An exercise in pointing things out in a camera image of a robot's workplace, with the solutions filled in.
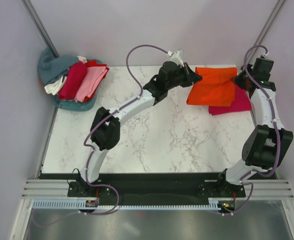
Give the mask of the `orange t shirt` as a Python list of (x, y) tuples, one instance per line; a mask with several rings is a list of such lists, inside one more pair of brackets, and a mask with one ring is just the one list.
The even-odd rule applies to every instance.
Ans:
[(236, 67), (196, 67), (202, 80), (193, 85), (186, 103), (193, 106), (228, 107), (235, 99)]

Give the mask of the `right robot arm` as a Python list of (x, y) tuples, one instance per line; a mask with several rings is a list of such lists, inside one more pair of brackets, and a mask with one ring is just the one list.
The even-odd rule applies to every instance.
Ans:
[(276, 88), (269, 80), (272, 67), (273, 61), (261, 56), (233, 79), (248, 94), (255, 128), (244, 143), (241, 160), (226, 169), (225, 179), (216, 184), (222, 197), (229, 196), (234, 185), (241, 185), (254, 174), (274, 174), (293, 140), (293, 133), (284, 128), (277, 112)]

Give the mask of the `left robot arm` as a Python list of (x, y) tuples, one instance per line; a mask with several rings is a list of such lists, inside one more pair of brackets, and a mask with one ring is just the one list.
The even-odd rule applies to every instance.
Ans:
[(86, 197), (96, 192), (94, 183), (98, 177), (102, 163), (109, 150), (114, 148), (120, 140), (120, 129), (129, 119), (151, 108), (164, 100), (168, 92), (175, 87), (190, 87), (202, 80), (202, 76), (194, 72), (184, 62), (177, 64), (171, 60), (166, 61), (146, 83), (140, 94), (126, 101), (121, 106), (97, 110), (89, 135), (85, 138), (84, 145), (91, 147), (86, 165), (81, 173), (84, 179), (79, 185), (79, 191)]

